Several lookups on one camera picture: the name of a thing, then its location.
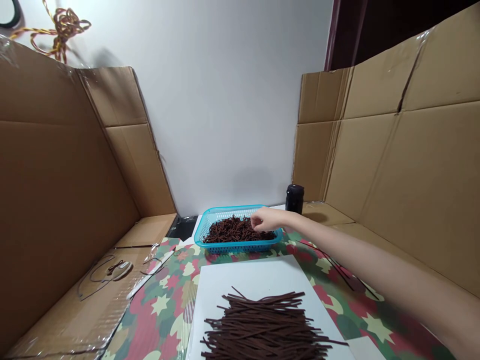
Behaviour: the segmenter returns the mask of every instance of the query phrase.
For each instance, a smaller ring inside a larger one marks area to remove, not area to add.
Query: finger
[[[267,228],[267,225],[265,225],[264,223],[260,223],[254,226],[253,230],[255,230],[256,232],[261,232],[261,231],[267,231],[266,228]]]
[[[255,229],[255,226],[260,225],[262,223],[262,219],[256,215],[256,213],[252,214],[250,217],[251,227]]]

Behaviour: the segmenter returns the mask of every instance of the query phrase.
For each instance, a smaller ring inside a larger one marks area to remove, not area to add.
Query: cardboard divider
[[[61,355],[47,355],[42,357],[45,360],[100,360],[103,356],[103,351],[93,351],[93,352],[86,352],[82,354],[61,354]],[[16,358],[13,360],[20,360],[25,359],[24,357]]]
[[[339,81],[304,75],[293,169],[306,201],[325,199],[477,297],[479,24],[477,3],[345,70],[340,121]]]
[[[352,68],[343,118],[396,113],[421,43],[413,36]]]
[[[480,2],[430,29],[404,110],[480,101]]]
[[[326,202],[355,221],[360,220],[397,117],[384,114],[341,122]]]
[[[155,246],[162,242],[177,214],[144,217],[127,232],[115,248]]]
[[[133,69],[81,69],[78,75],[140,215],[176,213]]]
[[[480,297],[480,101],[405,111],[360,223]]]
[[[396,257],[406,261],[409,264],[414,265],[415,267],[422,269],[424,272],[429,273],[430,275],[440,279],[452,286],[458,287],[454,282],[447,279],[445,276],[439,272],[433,270],[431,267],[426,266],[423,262],[417,260],[413,256],[409,255],[399,247],[395,246],[391,242],[385,240],[383,237],[377,235],[373,231],[369,230],[365,226],[362,226],[358,223],[346,223],[346,224],[335,224],[331,228],[338,230],[342,233],[351,235],[357,239],[363,240],[366,243],[376,246],[387,253],[395,255]]]
[[[323,201],[339,130],[339,121],[296,127],[292,182],[305,187],[304,201]]]
[[[10,46],[17,67],[0,59],[0,356],[140,219],[79,79]]]
[[[350,68],[303,74],[298,123],[340,120],[347,102],[351,75]]]
[[[149,264],[143,263],[155,256],[156,250],[156,247],[138,247],[107,252],[94,267],[97,270],[92,272],[90,269],[10,349],[6,358],[91,352],[105,348],[130,304],[127,295],[144,277],[140,271],[148,270]],[[102,282],[111,278],[106,271],[120,260],[133,264],[131,272],[118,281]]]
[[[302,215],[325,226],[354,222],[353,219],[324,202],[304,202]]]
[[[107,127],[105,131],[141,215],[175,213],[150,125]]]

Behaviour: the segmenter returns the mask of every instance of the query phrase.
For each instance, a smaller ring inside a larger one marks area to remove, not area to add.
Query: forearm
[[[472,348],[480,339],[480,300],[388,252],[306,217],[291,213],[286,222],[425,324],[459,359],[480,359],[479,350]]]

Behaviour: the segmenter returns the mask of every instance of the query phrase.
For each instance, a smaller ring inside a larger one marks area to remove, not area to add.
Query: green camouflage pattern
[[[178,244],[179,239],[163,239],[156,256],[161,258]],[[420,323],[296,232],[285,232],[268,252],[217,255],[195,244],[181,248],[133,297],[102,359],[185,359],[200,268],[290,254],[346,340],[368,336],[386,360],[454,359]]]

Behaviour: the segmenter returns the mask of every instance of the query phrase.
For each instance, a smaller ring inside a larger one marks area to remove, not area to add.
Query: blue basket
[[[245,205],[212,207],[203,213],[200,224],[196,229],[193,239],[199,247],[207,249],[211,254],[221,253],[254,253],[268,251],[273,244],[279,243],[284,236],[282,229],[274,231],[276,237],[272,240],[235,241],[226,243],[204,243],[204,238],[210,233],[210,226],[218,221],[227,219],[232,215],[237,218],[249,218],[254,212],[264,205]]]

